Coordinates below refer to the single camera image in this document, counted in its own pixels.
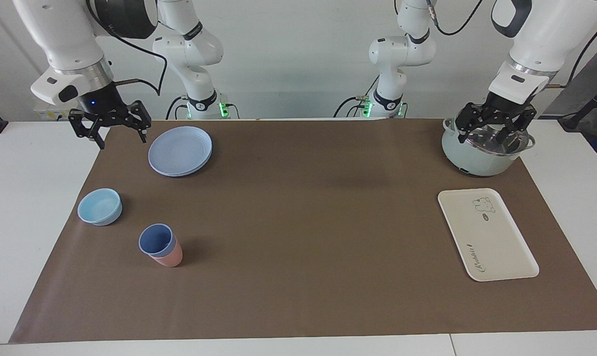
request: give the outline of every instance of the pink cup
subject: pink cup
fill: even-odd
[[[171,228],[156,223],[146,228],[138,239],[140,250],[166,267],[175,267],[182,262],[182,247]]]

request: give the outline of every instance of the table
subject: table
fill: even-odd
[[[597,155],[580,134],[565,133],[556,122],[536,121],[530,133],[538,144],[523,160],[597,287]],[[12,123],[0,135],[0,344],[8,341],[97,153],[64,122]],[[136,355],[165,348],[203,356],[597,355],[597,331],[0,345],[0,355]]]

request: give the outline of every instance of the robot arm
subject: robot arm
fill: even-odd
[[[405,36],[381,38],[369,49],[371,62],[380,70],[371,95],[372,117],[392,117],[399,109],[406,85],[400,67],[426,65],[434,59],[436,44],[430,38],[431,17],[426,0],[402,0],[397,22]]]
[[[190,0],[159,0],[158,7],[165,26],[179,34],[156,39],[154,52],[165,56],[169,68],[182,79],[192,117],[226,117],[221,94],[213,87],[210,74],[201,67],[222,60],[221,42],[204,29]]]
[[[504,125],[506,133],[529,126],[536,116],[531,100],[595,26],[597,0],[497,0],[492,20],[513,47],[486,102],[468,103],[455,120],[461,142],[488,124]]]
[[[92,18],[95,13],[109,31],[127,38],[147,38],[158,24],[153,0],[13,0],[36,43],[43,49],[50,68],[32,85],[40,99],[59,105],[77,99],[83,110],[73,110],[70,122],[79,137],[105,142],[99,128],[127,126],[145,142],[151,126],[149,113],[140,101],[123,103],[114,77],[95,34],[106,31]],[[84,127],[83,119],[92,121]]]

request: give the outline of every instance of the stacked plates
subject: stacked plates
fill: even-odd
[[[199,171],[211,158],[213,142],[204,130],[183,126],[160,135],[149,148],[149,165],[168,177]]]

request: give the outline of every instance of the pot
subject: pot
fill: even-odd
[[[443,152],[459,171],[481,177],[490,177],[506,171],[520,154],[536,145],[527,132],[515,131],[498,140],[502,126],[487,125],[475,129],[464,143],[454,127],[454,119],[443,120]]]

